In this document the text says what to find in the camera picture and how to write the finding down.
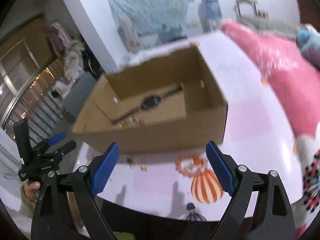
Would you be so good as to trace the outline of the person's left hand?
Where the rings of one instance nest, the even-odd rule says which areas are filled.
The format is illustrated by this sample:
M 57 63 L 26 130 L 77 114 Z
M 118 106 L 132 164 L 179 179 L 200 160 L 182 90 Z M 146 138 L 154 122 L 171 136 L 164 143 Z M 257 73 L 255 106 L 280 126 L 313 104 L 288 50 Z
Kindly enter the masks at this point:
M 33 203 L 36 203 L 38 198 L 37 192 L 39 191 L 40 187 L 41 184 L 38 181 L 28 181 L 24 183 L 25 196 Z

